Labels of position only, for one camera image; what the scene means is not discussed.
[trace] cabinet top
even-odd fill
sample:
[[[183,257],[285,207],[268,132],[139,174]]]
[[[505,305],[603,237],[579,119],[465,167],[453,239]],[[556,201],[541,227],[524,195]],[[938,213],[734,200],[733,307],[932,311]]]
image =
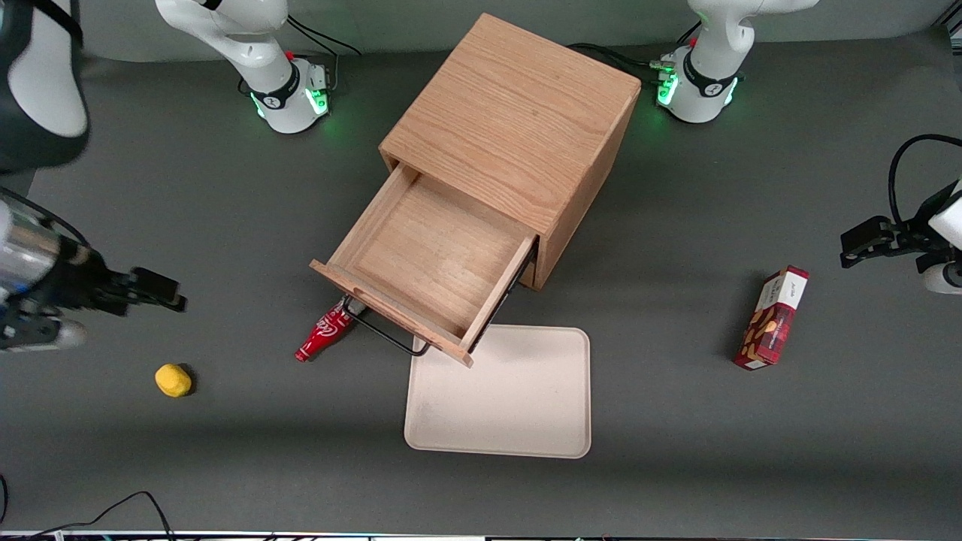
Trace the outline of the cabinet top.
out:
[[[380,148],[546,234],[640,88],[482,14]]]

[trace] red cardboard box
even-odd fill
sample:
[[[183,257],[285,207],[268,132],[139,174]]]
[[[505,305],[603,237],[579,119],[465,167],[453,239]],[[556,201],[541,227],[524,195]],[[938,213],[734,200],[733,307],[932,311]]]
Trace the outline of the red cardboard box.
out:
[[[736,365],[752,371],[778,362],[807,283],[808,272],[791,266],[765,280],[735,356]]]

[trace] wooden cabinet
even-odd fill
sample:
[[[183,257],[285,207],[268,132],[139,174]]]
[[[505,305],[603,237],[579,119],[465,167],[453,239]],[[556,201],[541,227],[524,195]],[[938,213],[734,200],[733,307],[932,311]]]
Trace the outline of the wooden cabinet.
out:
[[[544,285],[608,176],[641,83],[482,15],[381,142],[390,176],[312,267],[470,366],[512,279]]]

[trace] open drawer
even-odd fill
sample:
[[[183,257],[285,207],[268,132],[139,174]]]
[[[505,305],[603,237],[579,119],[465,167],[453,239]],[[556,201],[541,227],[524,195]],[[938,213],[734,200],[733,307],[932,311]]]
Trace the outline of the open drawer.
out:
[[[311,267],[466,366],[537,235],[404,164],[394,168],[327,265]]]

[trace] metal bar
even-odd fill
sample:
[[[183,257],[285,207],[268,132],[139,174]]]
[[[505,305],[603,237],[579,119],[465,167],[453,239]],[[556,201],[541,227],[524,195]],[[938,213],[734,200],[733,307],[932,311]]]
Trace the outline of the metal bar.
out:
[[[353,297],[350,296],[350,295],[344,295],[343,305],[342,305],[342,308],[341,308],[341,309],[343,310],[343,312],[344,312],[345,314],[347,314],[347,316],[348,316],[350,319],[352,319],[352,320],[354,320],[355,322],[358,322],[358,323],[360,323],[361,325],[367,327],[368,329],[374,331],[374,334],[376,334],[376,335],[380,336],[381,338],[387,340],[388,342],[394,344],[395,346],[397,346],[398,348],[402,349],[405,353],[407,353],[407,354],[409,354],[409,355],[413,355],[413,356],[415,356],[415,357],[420,357],[420,356],[423,355],[424,353],[427,353],[427,350],[431,347],[431,345],[428,344],[426,341],[424,342],[424,347],[423,347],[423,348],[419,349],[418,351],[414,351],[413,349],[408,348],[407,346],[401,344],[396,338],[394,338],[394,336],[391,336],[390,334],[388,334],[388,333],[384,332],[383,330],[381,330],[381,329],[377,328],[376,326],[374,326],[373,323],[371,323],[371,322],[366,322],[363,318],[361,318],[361,315],[360,315],[360,314],[355,314],[354,312],[351,312],[351,309],[350,309],[350,301],[351,301],[352,298],[353,298]]]

